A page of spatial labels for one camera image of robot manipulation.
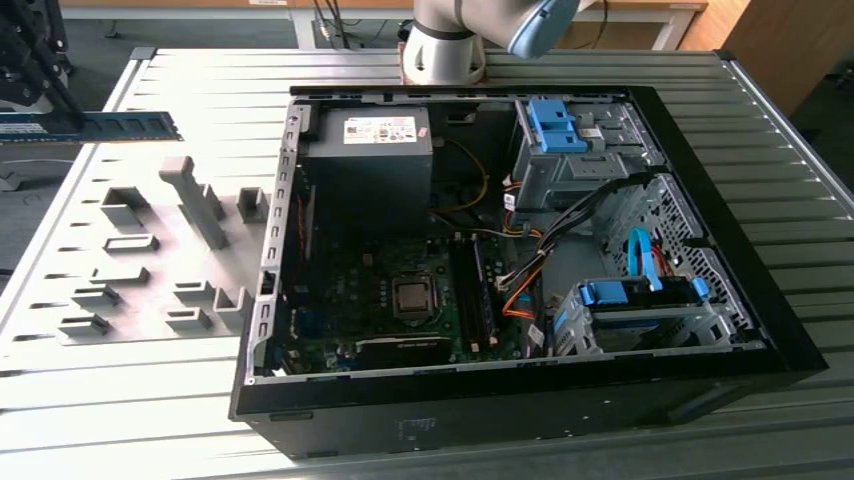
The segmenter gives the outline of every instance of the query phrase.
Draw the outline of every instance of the table leg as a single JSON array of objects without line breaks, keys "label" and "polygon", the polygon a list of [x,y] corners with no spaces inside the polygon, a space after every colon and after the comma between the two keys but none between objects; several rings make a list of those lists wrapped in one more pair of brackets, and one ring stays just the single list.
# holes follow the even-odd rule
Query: table leg
[{"label": "table leg", "polygon": [[662,27],[658,33],[653,50],[676,50],[680,48],[682,37],[692,25],[694,18],[694,10],[674,10],[670,21]]},{"label": "table leg", "polygon": [[297,32],[297,47],[301,50],[317,50],[314,20],[315,12],[309,8],[293,8],[291,20]]}]

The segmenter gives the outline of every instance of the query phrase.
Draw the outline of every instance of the wire bundle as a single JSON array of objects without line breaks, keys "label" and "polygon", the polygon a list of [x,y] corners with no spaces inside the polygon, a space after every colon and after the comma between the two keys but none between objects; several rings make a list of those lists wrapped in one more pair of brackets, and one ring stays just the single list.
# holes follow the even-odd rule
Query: wire bundle
[{"label": "wire bundle", "polygon": [[513,283],[525,276],[525,280],[520,284],[520,287],[514,290],[502,312],[505,315],[518,316],[529,319],[534,319],[534,315],[530,312],[522,312],[514,310],[513,305],[517,302],[520,296],[526,291],[532,282],[541,274],[546,259],[556,249],[557,242],[561,237],[585,223],[594,215],[597,207],[608,196],[617,192],[620,189],[633,185],[646,184],[653,179],[653,175],[649,173],[640,173],[630,175],[625,179],[612,180],[602,185],[597,190],[590,192],[576,202],[576,204],[568,208],[558,216],[549,229],[544,232],[540,241],[537,242],[537,252],[534,256],[510,272],[505,277],[498,280],[500,289],[506,289]]}]

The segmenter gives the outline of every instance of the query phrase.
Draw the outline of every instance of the white label sticker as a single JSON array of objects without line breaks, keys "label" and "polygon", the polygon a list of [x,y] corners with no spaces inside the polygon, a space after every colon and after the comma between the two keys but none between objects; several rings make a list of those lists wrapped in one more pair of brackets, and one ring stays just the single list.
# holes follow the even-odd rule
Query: white label sticker
[{"label": "white label sticker", "polygon": [[38,123],[0,123],[0,133],[49,133]]},{"label": "white label sticker", "polygon": [[546,335],[544,335],[544,332],[541,331],[540,328],[537,328],[537,325],[534,324],[532,324],[532,326],[529,327],[529,337],[532,337],[532,340],[534,340],[534,343],[537,344],[538,347],[544,346]]},{"label": "white label sticker", "polygon": [[416,117],[351,117],[345,122],[346,145],[416,142]]},{"label": "white label sticker", "polygon": [[604,138],[602,130],[600,128],[580,128],[578,133],[581,133],[582,137],[588,138]]}]

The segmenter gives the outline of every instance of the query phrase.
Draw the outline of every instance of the blue plastic latch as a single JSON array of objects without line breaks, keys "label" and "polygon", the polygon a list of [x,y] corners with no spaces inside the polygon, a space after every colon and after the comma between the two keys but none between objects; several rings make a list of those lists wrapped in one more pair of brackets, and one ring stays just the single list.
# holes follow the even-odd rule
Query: blue plastic latch
[{"label": "blue plastic latch", "polygon": [[578,138],[576,117],[561,100],[532,100],[530,121],[541,138],[544,153],[585,153],[588,142]]},{"label": "blue plastic latch", "polygon": [[569,318],[570,314],[564,312],[561,314],[561,316],[558,317],[558,321],[556,322],[556,333],[558,333],[558,330],[561,330],[561,327],[564,326],[564,322],[566,322],[566,319]]},{"label": "blue plastic latch", "polygon": [[694,285],[694,290],[697,290],[697,294],[700,298],[704,300],[709,300],[709,296],[712,295],[712,290],[709,290],[709,285],[706,284],[706,280],[701,277],[697,277],[692,280],[692,285]]},{"label": "blue plastic latch", "polygon": [[584,285],[578,290],[582,294],[582,303],[585,304],[585,306],[589,307],[590,305],[596,305],[597,299],[593,297],[590,287],[588,285]]},{"label": "blue plastic latch", "polygon": [[[641,253],[641,265],[638,265],[638,253]],[[629,232],[629,275],[644,275],[650,280],[650,288],[654,292],[665,288],[656,271],[653,238],[650,232],[642,228],[633,228]]]},{"label": "blue plastic latch", "polygon": [[597,305],[629,303],[622,282],[592,282],[589,285],[597,297]]}]

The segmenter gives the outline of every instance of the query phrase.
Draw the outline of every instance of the yellow wire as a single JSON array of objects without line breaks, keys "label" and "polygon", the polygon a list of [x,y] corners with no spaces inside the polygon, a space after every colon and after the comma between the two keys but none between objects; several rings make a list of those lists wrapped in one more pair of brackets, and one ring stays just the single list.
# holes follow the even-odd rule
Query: yellow wire
[{"label": "yellow wire", "polygon": [[486,193],[490,188],[490,176],[486,173],[486,168],[484,168],[484,163],[481,163],[481,160],[478,160],[478,157],[476,157],[474,153],[472,153],[472,151],[457,140],[446,138],[445,142],[453,143],[454,145],[457,145],[457,147],[464,151],[464,153],[469,156],[469,158],[472,158],[472,161],[476,162],[476,165],[478,166],[478,170],[481,170],[481,178],[484,179],[484,184],[481,186],[481,193],[478,194],[478,196],[472,202],[464,205],[458,205],[456,207],[434,208],[432,212],[436,212],[436,213],[460,212],[461,210],[466,210],[468,208],[474,207],[481,202],[481,200],[484,200],[484,197],[486,197]]}]

